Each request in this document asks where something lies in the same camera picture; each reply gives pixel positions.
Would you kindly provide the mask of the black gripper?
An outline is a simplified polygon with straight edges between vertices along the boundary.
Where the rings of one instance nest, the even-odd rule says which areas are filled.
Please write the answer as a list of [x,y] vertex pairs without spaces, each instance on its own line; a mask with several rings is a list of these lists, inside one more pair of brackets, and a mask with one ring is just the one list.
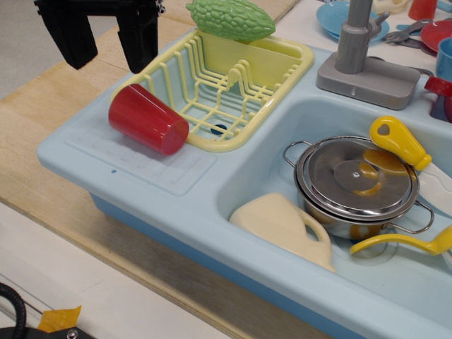
[[[165,12],[163,1],[34,1],[44,25],[67,64],[81,69],[97,56],[87,16],[116,16],[120,11]],[[132,73],[140,73],[158,55],[157,16],[117,16],[119,40]]]

